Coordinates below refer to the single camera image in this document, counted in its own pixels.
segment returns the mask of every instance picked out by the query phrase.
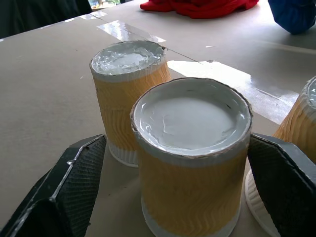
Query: beige table surface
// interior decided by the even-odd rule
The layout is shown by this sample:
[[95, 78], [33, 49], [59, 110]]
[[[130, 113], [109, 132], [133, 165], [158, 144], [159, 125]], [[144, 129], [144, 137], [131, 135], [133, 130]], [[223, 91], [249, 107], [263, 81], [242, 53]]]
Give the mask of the beige table surface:
[[[252, 77], [247, 93], [267, 94], [280, 104], [286, 104], [283, 96], [297, 95], [316, 75], [316, 30], [290, 36], [273, 22], [264, 1], [213, 20], [142, 12], [140, 2], [0, 40], [0, 228], [68, 145], [104, 133], [89, 62], [119, 39], [97, 26], [120, 20], [137, 33], [165, 39], [168, 61], [216, 60], [244, 71]], [[170, 72], [173, 78], [183, 76]], [[275, 108], [282, 112], [279, 103]], [[278, 125], [265, 114], [268, 109], [254, 114], [254, 132], [271, 135], [276, 130]], [[267, 237], [244, 197], [241, 204], [231, 236]], [[153, 236], [141, 212], [138, 170], [118, 163], [108, 150], [86, 236]]]

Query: blue object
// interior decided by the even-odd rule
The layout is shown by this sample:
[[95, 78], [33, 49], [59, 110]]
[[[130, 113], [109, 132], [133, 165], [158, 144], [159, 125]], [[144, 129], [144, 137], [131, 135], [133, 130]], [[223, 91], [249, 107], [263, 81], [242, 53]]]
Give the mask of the blue object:
[[275, 22], [291, 34], [307, 31], [315, 24], [314, 0], [268, 0]]

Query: red cloth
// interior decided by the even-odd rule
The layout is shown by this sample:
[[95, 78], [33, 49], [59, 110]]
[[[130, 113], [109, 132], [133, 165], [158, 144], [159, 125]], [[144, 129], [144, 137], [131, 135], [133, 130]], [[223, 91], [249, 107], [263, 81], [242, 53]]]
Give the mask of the red cloth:
[[216, 18], [228, 15], [238, 8], [250, 9], [259, 0], [149, 0], [140, 5], [146, 11], [177, 13], [191, 18]]

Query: paint-filled cup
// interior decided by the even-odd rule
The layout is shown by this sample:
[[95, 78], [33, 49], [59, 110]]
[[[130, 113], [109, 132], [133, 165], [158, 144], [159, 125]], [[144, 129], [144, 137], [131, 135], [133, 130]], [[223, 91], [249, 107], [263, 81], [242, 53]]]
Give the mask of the paint-filled cup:
[[239, 216], [252, 111], [212, 79], [148, 90], [131, 112], [142, 209], [157, 237], [227, 237]]
[[[316, 77], [304, 86], [291, 111], [273, 136], [293, 143], [316, 163]], [[260, 198], [252, 171], [249, 171], [246, 177], [245, 196], [249, 209], [259, 225], [270, 236], [279, 237], [280, 234]]]
[[137, 167], [137, 143], [129, 114], [149, 88], [170, 80], [164, 48], [150, 41], [110, 45], [90, 63], [101, 116], [115, 159]]

